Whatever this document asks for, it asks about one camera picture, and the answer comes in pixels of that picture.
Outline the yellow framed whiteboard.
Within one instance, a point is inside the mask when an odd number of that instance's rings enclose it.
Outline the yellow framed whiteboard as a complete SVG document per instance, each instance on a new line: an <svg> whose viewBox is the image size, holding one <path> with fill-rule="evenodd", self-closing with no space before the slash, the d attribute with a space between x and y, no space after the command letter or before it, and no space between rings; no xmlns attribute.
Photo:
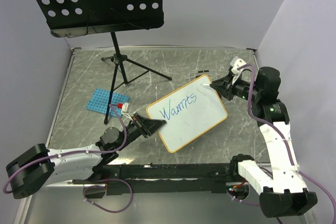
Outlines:
<svg viewBox="0 0 336 224"><path fill-rule="evenodd" d="M158 134L169 153L175 153L227 119L221 98L211 87L210 76L203 74L148 105L151 119L166 120Z"/></svg>

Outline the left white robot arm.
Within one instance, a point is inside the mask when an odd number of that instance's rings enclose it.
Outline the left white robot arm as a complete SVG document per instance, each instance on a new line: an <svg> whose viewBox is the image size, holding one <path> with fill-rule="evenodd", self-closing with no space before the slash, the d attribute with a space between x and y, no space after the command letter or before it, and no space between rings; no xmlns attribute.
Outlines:
<svg viewBox="0 0 336 224"><path fill-rule="evenodd" d="M7 164L8 180L3 193L22 199L46 185L67 180L98 183L104 176L101 166L116 159L119 151L140 136L152 136L166 123L166 120L149 119L135 113L122 130L108 127L98 142L85 147L57 150L36 144Z"/></svg>

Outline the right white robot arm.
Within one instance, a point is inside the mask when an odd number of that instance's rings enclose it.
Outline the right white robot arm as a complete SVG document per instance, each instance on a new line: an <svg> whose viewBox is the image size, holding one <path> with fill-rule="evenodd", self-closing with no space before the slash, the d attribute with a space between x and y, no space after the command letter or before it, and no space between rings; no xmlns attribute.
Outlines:
<svg viewBox="0 0 336 224"><path fill-rule="evenodd" d="M266 143L272 175L268 176L250 155L232 157L229 175L235 181L246 179L259 195L259 204L267 218L301 216L315 206L317 195L299 173L290 136L286 106L278 99L280 72L272 67L251 69L251 81L241 78L249 65L230 67L228 74L210 85L228 101L233 97L247 100L248 114Z"/></svg>

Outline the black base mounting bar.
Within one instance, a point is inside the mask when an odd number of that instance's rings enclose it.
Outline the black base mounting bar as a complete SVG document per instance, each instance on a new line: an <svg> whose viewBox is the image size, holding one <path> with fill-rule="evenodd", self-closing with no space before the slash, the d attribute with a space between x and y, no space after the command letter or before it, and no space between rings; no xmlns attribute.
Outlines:
<svg viewBox="0 0 336 224"><path fill-rule="evenodd" d="M209 191L248 196L248 182L238 174L235 161L207 164L118 164L99 165L87 179L74 179L75 185L104 184L108 196L127 193L127 182L134 193L184 193Z"/></svg>

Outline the blue studded building plate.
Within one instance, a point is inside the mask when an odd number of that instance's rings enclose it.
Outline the blue studded building plate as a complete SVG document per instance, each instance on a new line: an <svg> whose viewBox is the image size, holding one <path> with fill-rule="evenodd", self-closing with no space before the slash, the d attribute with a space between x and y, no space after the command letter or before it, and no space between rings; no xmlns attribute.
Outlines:
<svg viewBox="0 0 336 224"><path fill-rule="evenodd" d="M110 96L110 91L104 89L95 89L90 101L86 105L86 109L89 111L105 114L107 111L108 100ZM130 97L128 95L113 93L112 104L126 103L129 102Z"/></svg>

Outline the black perforated music stand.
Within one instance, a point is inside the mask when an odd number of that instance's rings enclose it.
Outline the black perforated music stand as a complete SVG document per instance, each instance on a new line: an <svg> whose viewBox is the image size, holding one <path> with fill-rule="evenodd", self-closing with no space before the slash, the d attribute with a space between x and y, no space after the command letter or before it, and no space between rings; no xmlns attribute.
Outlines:
<svg viewBox="0 0 336 224"><path fill-rule="evenodd" d="M36 0L56 38L109 33L115 54L109 57L115 72L125 73L116 34L150 30L164 25L163 0Z"/></svg>

